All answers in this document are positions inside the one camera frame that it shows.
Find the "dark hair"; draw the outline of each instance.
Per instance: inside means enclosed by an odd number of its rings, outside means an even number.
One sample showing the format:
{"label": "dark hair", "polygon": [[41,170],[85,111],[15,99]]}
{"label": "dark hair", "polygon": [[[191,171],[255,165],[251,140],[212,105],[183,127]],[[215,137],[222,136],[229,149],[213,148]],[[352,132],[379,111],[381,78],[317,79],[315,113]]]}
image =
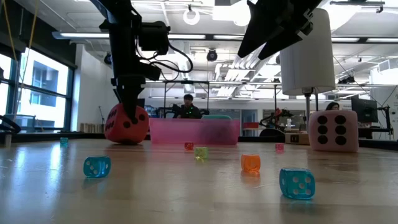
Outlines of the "dark hair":
{"label": "dark hair", "polygon": [[186,95],[184,96],[184,100],[193,101],[193,96],[192,96],[191,94],[186,94]]}
{"label": "dark hair", "polygon": [[340,109],[340,105],[336,102],[331,102],[329,105],[326,107],[326,110],[331,110],[333,106],[337,105]]}

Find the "wall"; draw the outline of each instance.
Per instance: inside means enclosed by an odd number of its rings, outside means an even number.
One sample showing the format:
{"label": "wall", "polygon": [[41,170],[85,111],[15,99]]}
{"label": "wall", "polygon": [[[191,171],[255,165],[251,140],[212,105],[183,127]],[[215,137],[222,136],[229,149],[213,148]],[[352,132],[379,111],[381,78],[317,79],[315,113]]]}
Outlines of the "wall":
{"label": "wall", "polygon": [[101,124],[98,107],[101,107],[106,119],[118,103],[111,85],[112,70],[89,54],[81,44],[76,49],[76,64],[71,131],[78,131],[80,123]]}

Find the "man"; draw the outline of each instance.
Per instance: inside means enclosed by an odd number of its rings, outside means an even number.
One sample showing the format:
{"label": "man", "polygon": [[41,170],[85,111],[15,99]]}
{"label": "man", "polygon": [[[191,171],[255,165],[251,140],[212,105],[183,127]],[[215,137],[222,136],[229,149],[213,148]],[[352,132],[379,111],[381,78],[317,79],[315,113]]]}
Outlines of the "man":
{"label": "man", "polygon": [[201,114],[199,108],[192,104],[193,96],[191,94],[186,94],[184,96],[184,105],[181,106],[180,114],[177,118],[191,118],[200,119]]}

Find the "black robotic arm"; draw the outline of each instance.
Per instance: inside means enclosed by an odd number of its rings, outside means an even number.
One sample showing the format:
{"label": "black robotic arm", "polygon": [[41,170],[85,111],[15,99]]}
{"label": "black robotic arm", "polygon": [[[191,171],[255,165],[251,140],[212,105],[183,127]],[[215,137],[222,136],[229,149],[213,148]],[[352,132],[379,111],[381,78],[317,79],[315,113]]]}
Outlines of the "black robotic arm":
{"label": "black robotic arm", "polygon": [[158,80],[161,69],[142,63],[136,54],[137,43],[142,50],[156,51],[165,55],[169,50],[168,34],[170,27],[163,22],[142,22],[140,14],[132,7],[130,0],[90,0],[105,17],[100,25],[102,31],[109,32],[115,94],[124,110],[135,123],[138,94],[146,78]]}

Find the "white cylindrical cover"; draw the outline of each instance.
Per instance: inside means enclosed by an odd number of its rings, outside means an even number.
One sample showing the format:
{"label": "white cylindrical cover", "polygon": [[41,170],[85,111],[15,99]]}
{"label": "white cylindrical cover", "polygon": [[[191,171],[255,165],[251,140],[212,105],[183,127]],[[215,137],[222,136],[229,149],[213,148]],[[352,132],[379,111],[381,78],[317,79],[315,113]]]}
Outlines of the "white cylindrical cover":
{"label": "white cylindrical cover", "polygon": [[336,88],[329,15],[315,9],[311,21],[313,30],[307,37],[280,51],[285,95],[303,95],[303,88],[314,87],[314,93]]}

